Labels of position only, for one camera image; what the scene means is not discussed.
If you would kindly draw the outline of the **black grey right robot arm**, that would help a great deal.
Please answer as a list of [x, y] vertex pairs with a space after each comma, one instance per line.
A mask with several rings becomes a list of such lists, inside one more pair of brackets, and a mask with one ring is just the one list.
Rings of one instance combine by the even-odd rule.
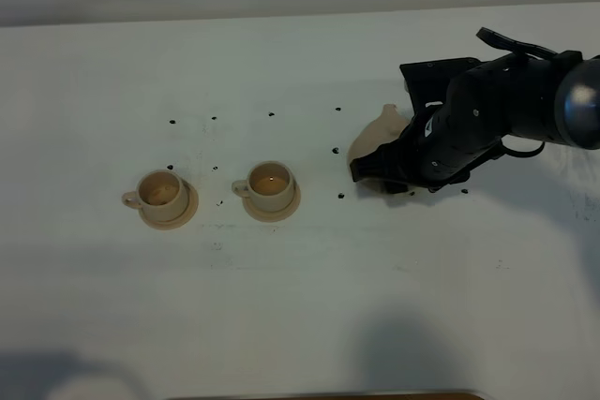
[[390, 194], [412, 186], [436, 192], [466, 182], [491, 159], [540, 154], [505, 147], [507, 135], [599, 147], [596, 58], [576, 51], [548, 59], [511, 52], [487, 62], [464, 57], [399, 69], [414, 116], [398, 138], [351, 162], [355, 182], [378, 181]]

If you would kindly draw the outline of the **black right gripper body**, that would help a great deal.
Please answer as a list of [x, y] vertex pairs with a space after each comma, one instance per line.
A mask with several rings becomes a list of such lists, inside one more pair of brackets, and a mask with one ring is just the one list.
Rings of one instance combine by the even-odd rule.
[[515, 156], [503, 144], [509, 127], [503, 85], [512, 62], [481, 62], [449, 83], [443, 104], [414, 114], [394, 141], [406, 183], [431, 192], [466, 182], [489, 160]]

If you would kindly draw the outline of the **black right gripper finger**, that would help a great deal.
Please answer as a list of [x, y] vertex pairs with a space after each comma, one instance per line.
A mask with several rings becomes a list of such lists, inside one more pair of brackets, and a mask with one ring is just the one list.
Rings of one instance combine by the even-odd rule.
[[398, 181], [382, 181], [382, 190], [388, 195], [406, 194], [410, 193], [415, 189], [415, 185], [398, 182]]
[[401, 167], [398, 146], [394, 141], [381, 144], [370, 154], [353, 159], [350, 170], [355, 182], [380, 180], [406, 183], [406, 174]]

